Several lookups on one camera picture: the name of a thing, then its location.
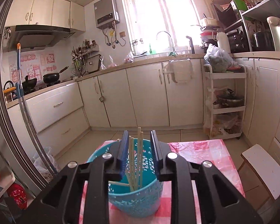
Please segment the range hood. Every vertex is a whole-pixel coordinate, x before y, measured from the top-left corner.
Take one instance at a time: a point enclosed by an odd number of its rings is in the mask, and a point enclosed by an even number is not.
[[[11,34],[7,43],[7,51],[17,50],[17,43],[21,44],[21,51],[41,50],[52,47],[60,40],[71,35],[70,29],[48,25],[16,25],[10,27]]]

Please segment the electrical outlet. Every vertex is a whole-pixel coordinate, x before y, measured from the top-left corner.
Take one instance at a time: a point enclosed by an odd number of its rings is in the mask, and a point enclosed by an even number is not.
[[[120,38],[125,37],[125,31],[119,33]]]

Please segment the plastic tablecloth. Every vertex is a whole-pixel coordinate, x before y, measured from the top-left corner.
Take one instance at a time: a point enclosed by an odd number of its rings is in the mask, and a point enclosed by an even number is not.
[[[113,141],[105,141],[100,147],[105,146]],[[172,152],[176,152],[183,156],[187,161],[201,164],[202,161],[211,161],[224,176],[238,189],[238,191],[245,197],[243,186],[239,178],[237,169],[230,157],[230,154],[221,139],[206,140],[206,141],[187,141],[187,142],[172,142],[169,143]],[[87,191],[87,182],[84,184],[79,224],[83,224],[83,213],[85,205],[85,197]],[[197,223],[201,223],[199,200],[195,182],[192,181],[196,219]],[[145,223],[145,224],[170,224],[171,216],[171,182],[164,182],[163,192],[161,197],[161,205],[157,212],[149,217],[136,219],[132,218],[119,209],[114,207],[109,202],[109,220],[110,224],[117,223]]]

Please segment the red item in bag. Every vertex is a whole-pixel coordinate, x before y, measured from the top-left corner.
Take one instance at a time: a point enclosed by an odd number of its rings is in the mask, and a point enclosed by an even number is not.
[[[27,196],[21,185],[13,183],[6,191],[9,197],[12,197],[21,210],[27,208]]]

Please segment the blue basket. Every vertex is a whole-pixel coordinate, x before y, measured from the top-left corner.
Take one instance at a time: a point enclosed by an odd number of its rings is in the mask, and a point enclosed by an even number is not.
[[[96,150],[87,162],[93,161],[110,149],[110,143]],[[135,163],[137,162],[137,139],[134,139]],[[142,188],[131,192],[129,187],[109,184],[109,201],[119,210],[136,218],[143,218],[154,214],[161,203],[163,182],[159,182],[154,174],[153,156],[151,153],[150,141],[143,140],[143,182]],[[126,175],[121,180],[128,183]]]

